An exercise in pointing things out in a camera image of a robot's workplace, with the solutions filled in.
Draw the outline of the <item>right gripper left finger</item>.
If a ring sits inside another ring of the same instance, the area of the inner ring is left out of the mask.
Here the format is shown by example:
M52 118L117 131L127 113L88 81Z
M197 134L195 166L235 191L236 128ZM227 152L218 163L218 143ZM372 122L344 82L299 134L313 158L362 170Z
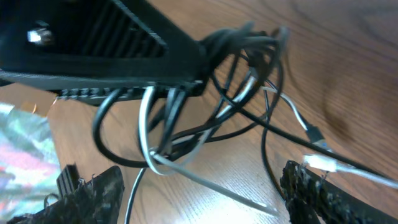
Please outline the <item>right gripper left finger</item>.
M41 211L14 216L6 223L117 224L123 194L121 169L112 166Z

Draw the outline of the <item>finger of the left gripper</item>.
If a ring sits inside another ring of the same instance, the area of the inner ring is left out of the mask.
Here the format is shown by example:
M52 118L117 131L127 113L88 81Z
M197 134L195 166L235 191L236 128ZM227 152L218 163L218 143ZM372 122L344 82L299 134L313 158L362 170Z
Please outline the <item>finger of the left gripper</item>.
M205 50L147 1L1 2L1 80L41 90L193 85Z
M205 89L204 81L195 81L193 83L184 83L177 85L163 85L161 83L150 83L155 86L155 96L158 98L166 98L171 89L177 89L187 92L187 96L200 96ZM134 101L141 100L146 90L146 86L121 87L121 95L117 101ZM114 90L119 88L70 88L57 90L57 100L75 100L91 106L99 106L110 96Z

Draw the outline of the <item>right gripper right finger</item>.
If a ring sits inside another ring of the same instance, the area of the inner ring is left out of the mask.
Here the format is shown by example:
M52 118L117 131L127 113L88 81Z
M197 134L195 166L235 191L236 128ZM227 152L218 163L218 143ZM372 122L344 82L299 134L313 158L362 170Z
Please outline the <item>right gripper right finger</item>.
M364 203L295 161L280 178L291 223L397 224L397 219Z

